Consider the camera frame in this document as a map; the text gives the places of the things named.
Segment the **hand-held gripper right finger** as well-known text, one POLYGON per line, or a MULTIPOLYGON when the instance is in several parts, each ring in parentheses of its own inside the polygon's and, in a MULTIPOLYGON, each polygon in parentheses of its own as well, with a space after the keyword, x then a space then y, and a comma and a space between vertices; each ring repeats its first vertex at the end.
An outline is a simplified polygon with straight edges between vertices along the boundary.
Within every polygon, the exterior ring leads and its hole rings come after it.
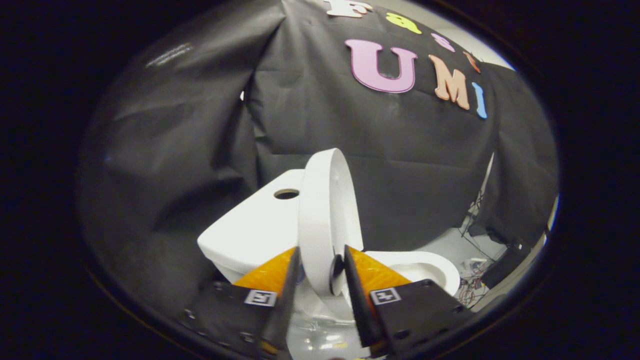
POLYGON ((351 246, 343 271, 362 347, 379 358, 430 353, 475 317, 432 279, 411 281, 351 246))

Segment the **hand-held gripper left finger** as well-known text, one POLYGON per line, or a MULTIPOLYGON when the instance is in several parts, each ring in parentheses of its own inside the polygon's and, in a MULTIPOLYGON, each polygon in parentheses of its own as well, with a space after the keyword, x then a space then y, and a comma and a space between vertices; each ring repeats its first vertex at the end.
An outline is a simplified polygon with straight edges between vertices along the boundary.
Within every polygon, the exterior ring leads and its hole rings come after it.
POLYGON ((287 360, 287 333, 302 271, 294 246, 233 284, 204 285, 183 310, 182 325, 239 360, 287 360))

